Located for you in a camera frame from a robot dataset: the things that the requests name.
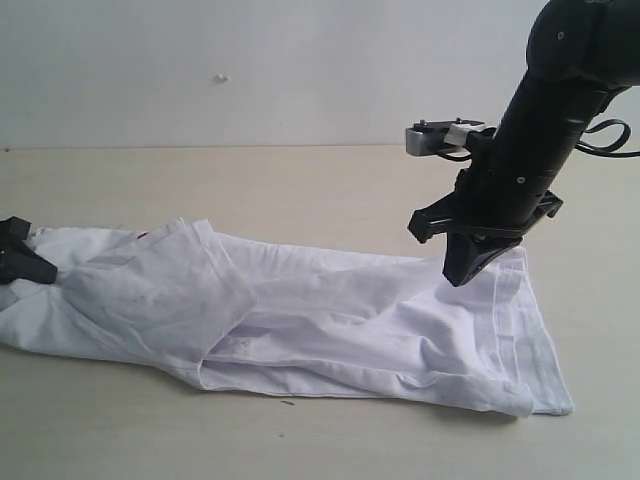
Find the beige table surface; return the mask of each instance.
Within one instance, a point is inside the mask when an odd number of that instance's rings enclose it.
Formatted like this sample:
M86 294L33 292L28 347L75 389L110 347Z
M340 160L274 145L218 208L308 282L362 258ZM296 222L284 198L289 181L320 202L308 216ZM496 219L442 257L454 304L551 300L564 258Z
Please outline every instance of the beige table surface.
M457 167L402 147L0 153L0 218L154 228L399 255ZM577 405L565 418L401 401L200 393L143 367L0 348L2 479L640 478L640 161L576 154L526 239Z

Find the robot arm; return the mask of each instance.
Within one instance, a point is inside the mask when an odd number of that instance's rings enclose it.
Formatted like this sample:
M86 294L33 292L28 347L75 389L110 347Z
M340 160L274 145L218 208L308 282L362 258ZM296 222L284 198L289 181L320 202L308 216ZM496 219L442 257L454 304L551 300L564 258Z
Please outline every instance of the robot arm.
M421 243L447 234L443 273L452 285L468 283L557 213L562 201L548 189L589 123L640 85L636 45L639 1L553 0L533 26L528 70L498 129L460 119L407 129L411 155L471 159L454 192L409 224ZM470 155L450 155L461 148Z

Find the white cloth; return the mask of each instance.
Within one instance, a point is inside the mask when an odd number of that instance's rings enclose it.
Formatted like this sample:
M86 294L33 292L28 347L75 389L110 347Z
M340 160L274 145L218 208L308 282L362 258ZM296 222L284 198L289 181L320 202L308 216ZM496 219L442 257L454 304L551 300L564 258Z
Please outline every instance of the white cloth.
M0 341L203 390L573 410L521 248L456 289L439 260L268 245L207 221L140 233L38 230L28 243L58 281L0 287Z

